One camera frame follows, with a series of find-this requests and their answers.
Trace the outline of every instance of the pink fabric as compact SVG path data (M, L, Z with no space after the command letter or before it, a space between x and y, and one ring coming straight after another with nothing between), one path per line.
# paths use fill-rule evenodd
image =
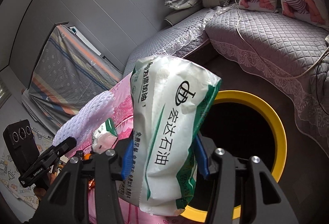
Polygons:
M120 198L119 202L125 224L198 224L198 222L189 220L182 216L165 217L150 215L148 213L142 212L139 207L129 204ZM89 221L93 224L97 224L95 189L92 189L88 194L88 206Z
M127 118L133 116L134 111L130 95L130 77L131 73L110 90L115 97L113 102L114 113L111 118L116 127Z

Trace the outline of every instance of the mattress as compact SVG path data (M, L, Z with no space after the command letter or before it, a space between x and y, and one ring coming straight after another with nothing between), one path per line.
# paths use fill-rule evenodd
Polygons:
M328 32L309 23L272 14L237 9L210 20L205 28L213 47L226 58L236 61L251 74L268 80L294 103L298 129L314 138L329 154L329 57L319 68L317 95L316 72L311 70L298 79L285 79L302 74L326 50Z
M208 42L209 42L208 35L205 31L203 31L203 33L200 36L198 36L194 41L191 41L189 44L177 50L173 54L173 56L183 58L184 56L188 55L190 52L194 51L195 49L203 46Z
M92 98L111 89L122 73L65 26L56 26L35 67L22 103L54 135Z
M204 33L206 23L214 16L219 15L232 7L222 9L204 8L182 20L178 24L157 32L154 36L136 47L130 54L123 76L133 71L135 62L154 54L167 54L184 57L208 41Z

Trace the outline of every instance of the metal screw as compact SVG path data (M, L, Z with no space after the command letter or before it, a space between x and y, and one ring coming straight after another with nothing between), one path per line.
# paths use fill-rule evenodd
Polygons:
M77 158L76 156L73 156L73 157L70 159L70 163L72 163L72 164L76 164L76 163L78 163L78 161L79 161L79 158Z
M251 161L254 162L254 163L256 163L256 164L258 164L261 161L261 159L258 156L253 156L251 158Z
M224 151L224 149L222 149L222 148L217 148L217 149L215 150L215 153L216 153L217 155L223 155L223 154L225 154L225 151Z
M116 154L116 152L115 152L113 149L109 149L109 150L107 150L107 151L105 152L105 154L106 154L107 156L113 156L113 155Z

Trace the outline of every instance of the white cable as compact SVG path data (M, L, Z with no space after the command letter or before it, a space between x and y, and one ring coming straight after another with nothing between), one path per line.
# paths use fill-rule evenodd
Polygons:
M237 9L237 14L239 15L239 19L238 19L238 21L237 21L237 24L236 24L236 31L237 31L237 33L239 34L239 36L241 37L241 39L243 39L254 51L255 51L255 53L258 55L258 57L260 58L260 59L262 59L263 60L263 63L264 63L264 65L275 75L275 76L277 76L277 77L279 77L279 78L283 78L283 79L296 79L296 78L300 78L300 77L302 77L302 76L304 76L304 75L306 75L308 72L310 72L312 69L314 69L315 67L316 67L316 65L318 64L318 63L320 63L323 59L324 59L324 57L325 57L325 54L329 51L329 47L324 51L324 53L320 56L320 58L309 68L309 69L307 69L305 72L303 72L303 73L301 73L300 75L298 75L298 76L294 76L294 77L282 77L282 76L279 76L279 75L277 75L277 74L275 74L269 67L268 67L268 65L265 63L265 61L267 61L265 58L263 58L263 57L261 57L260 55L259 55L259 53L257 52L257 50L248 42L248 41L246 41L242 36L241 36L241 34L240 34L240 31L239 31L239 26L240 26L240 20L241 20L241 14L240 14L240 12L239 12L239 5L238 5L238 3L237 3L237 1L236 0L234 0L235 1L235 4L236 4L236 9Z

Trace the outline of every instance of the lace trim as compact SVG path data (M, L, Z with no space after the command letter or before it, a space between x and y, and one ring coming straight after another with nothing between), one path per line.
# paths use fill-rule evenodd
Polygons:
M259 76L273 79L270 82L273 84L274 81L278 89L282 90L289 98L292 99L296 109L296 124L301 132L313 138L315 138L317 135L329 138L329 116L327 116L322 111L316 98L303 90L302 84L297 79L282 79L278 77L277 75L286 77L291 75L274 65L272 62L261 59L254 52L241 50L237 46L229 43L218 42L214 40L210 40L210 42L219 53L224 55L229 60L238 62L247 68L256 68L258 71L260 71L258 74ZM246 72L251 73L246 68L241 68ZM314 129L314 127L309 127L308 130L305 130L305 126L302 125L302 123L298 121L297 118L299 118L301 121L307 121L310 123L310 125L316 126L316 129ZM328 147L329 144L325 148L327 153L329 153Z
M186 31L178 38L173 40L171 43L166 45L165 48L160 49L155 54L165 54L165 55L173 55L176 51L180 50L184 46L191 43L191 41L196 40L199 36L202 35L206 24L213 19L215 16L219 16L232 8L236 7L236 5L230 5L228 7L215 7L214 9L209 9L208 13L204 16L203 19L200 19L200 22L196 25L190 26L186 29Z

